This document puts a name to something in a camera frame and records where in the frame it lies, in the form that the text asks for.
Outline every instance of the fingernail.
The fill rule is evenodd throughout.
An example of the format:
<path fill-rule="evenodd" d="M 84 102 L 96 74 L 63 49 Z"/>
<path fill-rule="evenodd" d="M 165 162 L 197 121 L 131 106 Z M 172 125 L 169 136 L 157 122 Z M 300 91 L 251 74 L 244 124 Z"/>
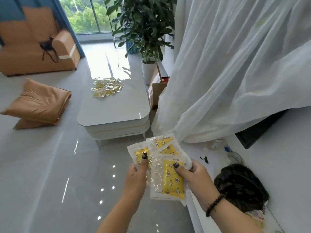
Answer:
<path fill-rule="evenodd" d="M 142 153 L 142 159 L 146 159 L 146 158 L 148 158 L 148 156 L 147 156 L 147 153 Z"/>
<path fill-rule="evenodd" d="M 178 168 L 179 167 L 179 163 L 174 163 L 174 168 Z"/>

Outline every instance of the hand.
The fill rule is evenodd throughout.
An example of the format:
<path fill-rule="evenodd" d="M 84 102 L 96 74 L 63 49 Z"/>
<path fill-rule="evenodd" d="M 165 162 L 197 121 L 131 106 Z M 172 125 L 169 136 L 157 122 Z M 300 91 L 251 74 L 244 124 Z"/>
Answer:
<path fill-rule="evenodd" d="M 139 202 L 146 190 L 146 171 L 148 169 L 148 157 L 142 156 L 141 165 L 139 170 L 135 168 L 134 163 L 130 166 L 130 169 L 125 178 L 125 186 L 121 200 L 125 200 L 127 203 L 133 204 L 134 211 L 136 212 L 139 206 Z"/>
<path fill-rule="evenodd" d="M 188 171 L 183 166 L 174 164 L 174 168 L 187 181 L 192 193 L 196 196 L 204 212 L 220 196 L 206 168 L 196 160 L 193 161 L 193 170 Z"/>

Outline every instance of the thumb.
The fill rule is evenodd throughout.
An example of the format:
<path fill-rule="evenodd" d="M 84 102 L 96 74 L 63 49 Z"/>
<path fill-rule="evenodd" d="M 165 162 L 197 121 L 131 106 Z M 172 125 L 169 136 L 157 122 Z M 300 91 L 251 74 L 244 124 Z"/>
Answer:
<path fill-rule="evenodd" d="M 189 170 L 185 169 L 183 166 L 179 165 L 178 163 L 174 163 L 174 168 L 176 169 L 177 173 L 184 177 L 187 181 L 191 178 L 193 174 Z"/>
<path fill-rule="evenodd" d="M 148 156 L 147 153 L 142 153 L 142 160 L 140 161 L 140 170 L 142 170 L 142 172 L 146 172 L 148 169 Z"/>

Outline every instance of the person's left hand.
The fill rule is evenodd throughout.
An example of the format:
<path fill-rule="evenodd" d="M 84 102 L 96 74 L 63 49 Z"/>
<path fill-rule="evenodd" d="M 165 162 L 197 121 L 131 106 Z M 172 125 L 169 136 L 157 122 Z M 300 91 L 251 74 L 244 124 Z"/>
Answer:
<path fill-rule="evenodd" d="M 136 170 L 134 163 L 132 163 L 125 178 L 122 199 L 126 199 L 127 201 L 131 201 L 135 204 L 136 210 L 146 190 L 147 169 L 148 157 L 147 154 L 143 154 L 139 170 Z"/>

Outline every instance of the gray tile floor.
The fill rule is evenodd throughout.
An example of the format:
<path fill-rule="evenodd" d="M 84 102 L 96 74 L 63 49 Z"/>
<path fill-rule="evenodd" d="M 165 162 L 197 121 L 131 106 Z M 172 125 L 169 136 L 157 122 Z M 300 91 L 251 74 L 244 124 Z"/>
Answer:
<path fill-rule="evenodd" d="M 104 54 L 113 44 L 83 45 L 91 72 L 106 69 Z M 102 141 L 98 148 L 76 122 L 86 59 L 77 71 L 37 74 L 30 78 L 72 91 L 59 125 L 13 130 L 17 118 L 0 115 L 0 232 L 95 232 L 121 196 L 132 160 L 127 146 L 142 135 Z M 21 91 L 24 77 L 0 78 L 0 110 Z M 194 232 L 187 207 L 177 201 L 149 199 L 149 189 L 128 232 Z"/>

